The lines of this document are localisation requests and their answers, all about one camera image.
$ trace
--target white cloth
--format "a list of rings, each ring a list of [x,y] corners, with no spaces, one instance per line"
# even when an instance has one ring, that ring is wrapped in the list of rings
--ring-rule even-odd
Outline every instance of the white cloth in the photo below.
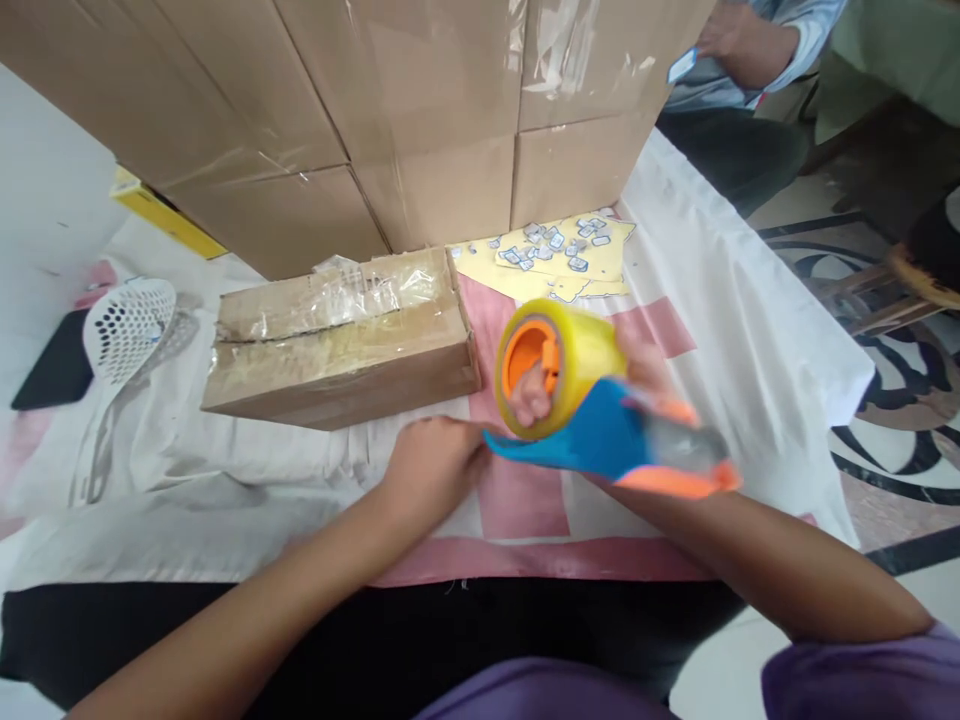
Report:
[[[619,210],[638,224],[624,256],[633,297],[580,304],[611,314],[668,296],[697,344],[672,370],[704,420],[727,438],[745,490],[786,512],[813,515],[855,543],[827,432],[856,410],[873,374],[866,353],[657,131]],[[26,529],[13,589],[242,580],[378,482],[410,419],[469,417],[466,398],[335,433],[201,413],[219,295],[262,280],[230,256],[204,262],[137,218],[106,255],[121,274],[170,280],[181,305],[193,308],[192,334],[111,411],[112,431],[97,453],[107,477],[97,506],[62,512],[92,407],[81,402],[58,412],[8,501],[15,513],[46,514]],[[570,536],[552,542],[655,534],[568,475],[563,495]],[[483,533],[474,495],[438,535]],[[461,576],[471,574],[468,568]]]

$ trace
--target orange tape core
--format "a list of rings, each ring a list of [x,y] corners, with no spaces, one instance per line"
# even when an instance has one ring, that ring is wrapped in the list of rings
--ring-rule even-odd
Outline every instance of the orange tape core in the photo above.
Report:
[[[531,319],[517,328],[503,353],[500,382],[506,397],[513,397],[520,378],[538,362],[543,369],[543,389],[552,394],[560,374],[557,331],[543,320]]]

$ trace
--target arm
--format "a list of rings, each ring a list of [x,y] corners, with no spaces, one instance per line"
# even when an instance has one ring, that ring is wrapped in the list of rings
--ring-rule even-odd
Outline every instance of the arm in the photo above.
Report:
[[[747,3],[721,0],[707,20],[697,49],[712,57],[744,90],[762,90],[793,59],[800,32],[758,17]]]
[[[656,399],[676,391],[653,346],[621,342],[632,383]],[[549,412],[530,371],[511,406],[529,425]],[[732,587],[794,640],[866,643],[917,635],[933,620],[880,568],[822,530],[736,493],[689,501],[601,486]]]
[[[430,418],[401,432],[380,485],[80,702],[70,718],[239,718],[328,612],[373,582],[463,500],[480,429]]]

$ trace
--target wooden chair leg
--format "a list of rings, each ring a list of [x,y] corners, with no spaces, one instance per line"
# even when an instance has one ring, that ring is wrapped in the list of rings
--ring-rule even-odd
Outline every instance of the wooden chair leg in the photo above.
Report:
[[[923,305],[916,308],[913,312],[901,316],[897,319],[896,325],[887,328],[877,328],[875,330],[868,330],[864,332],[864,335],[868,337],[876,337],[877,335],[885,335],[888,332],[893,330],[899,330],[902,327],[907,327],[907,325],[912,325],[913,323],[928,318],[931,315],[936,315],[939,312],[943,312],[945,308],[935,305],[934,303],[925,302]]]
[[[849,275],[842,280],[836,280],[819,289],[815,294],[818,300],[827,300],[839,293],[866,292],[893,282],[895,277],[883,263],[873,265],[860,272]]]
[[[883,335],[941,310],[940,306],[918,297],[908,297],[878,310],[850,326],[851,335]]]

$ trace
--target stacked cardboard boxes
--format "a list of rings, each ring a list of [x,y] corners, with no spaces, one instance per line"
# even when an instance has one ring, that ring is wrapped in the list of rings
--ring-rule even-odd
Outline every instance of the stacked cardboard boxes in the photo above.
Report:
[[[713,5],[0,0],[0,61],[279,279],[612,203]]]

